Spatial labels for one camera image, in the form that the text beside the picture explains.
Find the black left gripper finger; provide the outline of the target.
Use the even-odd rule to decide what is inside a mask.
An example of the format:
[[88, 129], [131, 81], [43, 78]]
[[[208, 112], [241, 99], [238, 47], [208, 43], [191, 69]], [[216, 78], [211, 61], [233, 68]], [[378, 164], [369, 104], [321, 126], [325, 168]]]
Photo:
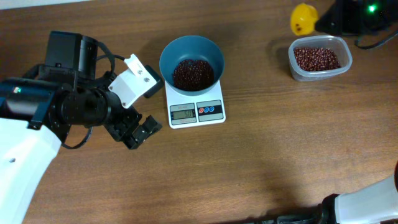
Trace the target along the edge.
[[151, 115], [132, 133], [134, 140], [146, 140], [162, 129], [162, 125]]
[[123, 138], [123, 143], [128, 149], [137, 149], [146, 140], [146, 133], [132, 133]]

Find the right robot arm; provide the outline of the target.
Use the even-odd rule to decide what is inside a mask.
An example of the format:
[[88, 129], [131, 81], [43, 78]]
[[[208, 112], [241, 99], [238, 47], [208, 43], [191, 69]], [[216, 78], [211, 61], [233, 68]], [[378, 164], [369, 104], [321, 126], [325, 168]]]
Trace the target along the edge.
[[[315, 23], [315, 30], [335, 36], [355, 36], [354, 45], [375, 49], [397, 36], [397, 31], [371, 45], [360, 45], [365, 35], [376, 35], [397, 22], [397, 1], [336, 0]], [[322, 202], [327, 223], [382, 223], [397, 220], [397, 168], [391, 176], [348, 194], [332, 194]]]

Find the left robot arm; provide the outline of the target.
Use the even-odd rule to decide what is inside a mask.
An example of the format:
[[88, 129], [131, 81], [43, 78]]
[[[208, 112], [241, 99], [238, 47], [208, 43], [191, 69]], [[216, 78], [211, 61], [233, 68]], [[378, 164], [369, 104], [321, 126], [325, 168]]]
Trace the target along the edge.
[[98, 52], [114, 64], [104, 43], [72, 32], [49, 35], [44, 63], [23, 77], [1, 82], [1, 222], [21, 223], [35, 190], [73, 125], [103, 126], [128, 149], [138, 148], [161, 129], [133, 104], [164, 85], [161, 77], [132, 55], [127, 69], [97, 77]]

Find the yellow measuring scoop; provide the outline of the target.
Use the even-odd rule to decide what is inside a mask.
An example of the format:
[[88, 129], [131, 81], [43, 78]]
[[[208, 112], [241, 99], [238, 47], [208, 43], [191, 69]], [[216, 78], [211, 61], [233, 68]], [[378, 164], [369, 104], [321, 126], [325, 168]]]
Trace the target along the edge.
[[[309, 35], [315, 31], [315, 23], [319, 20], [318, 11], [311, 5], [300, 3], [290, 15], [290, 28], [297, 35]], [[297, 32], [297, 28], [301, 27], [302, 31]]]

